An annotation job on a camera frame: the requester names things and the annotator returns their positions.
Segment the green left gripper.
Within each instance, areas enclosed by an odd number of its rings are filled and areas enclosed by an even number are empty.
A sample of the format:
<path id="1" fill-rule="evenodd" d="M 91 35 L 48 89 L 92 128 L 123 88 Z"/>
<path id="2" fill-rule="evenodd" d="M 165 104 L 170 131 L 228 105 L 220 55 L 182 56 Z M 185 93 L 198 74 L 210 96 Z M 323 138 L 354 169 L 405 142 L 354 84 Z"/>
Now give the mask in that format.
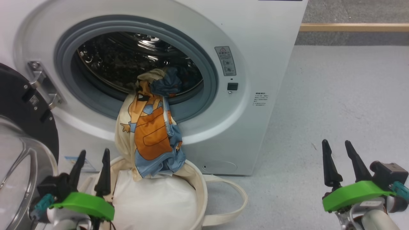
<path id="1" fill-rule="evenodd" d="M 94 187 L 96 196 L 77 192 L 80 173 L 85 160 L 86 150 L 82 150 L 70 171 L 69 186 L 72 192 L 63 201 L 50 205 L 50 209 L 68 209 L 104 221 L 112 221 L 114 219 L 114 207 L 104 198 L 101 198 L 111 193 L 111 152 L 108 148 L 104 150 L 103 166 L 98 182 Z"/>

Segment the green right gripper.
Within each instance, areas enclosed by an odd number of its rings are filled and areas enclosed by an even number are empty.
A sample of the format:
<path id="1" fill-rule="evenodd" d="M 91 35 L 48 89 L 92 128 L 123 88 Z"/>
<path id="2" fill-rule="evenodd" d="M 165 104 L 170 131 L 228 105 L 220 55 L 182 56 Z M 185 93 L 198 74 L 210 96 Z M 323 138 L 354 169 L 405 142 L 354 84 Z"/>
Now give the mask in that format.
<path id="1" fill-rule="evenodd" d="M 383 190 L 372 182 L 372 175 L 349 140 L 345 141 L 347 155 L 352 162 L 355 183 L 341 186 L 342 176 L 336 170 L 328 140 L 322 141 L 324 185 L 336 189 L 322 199 L 324 211 L 335 212 L 381 196 L 395 196 L 390 189 Z"/>

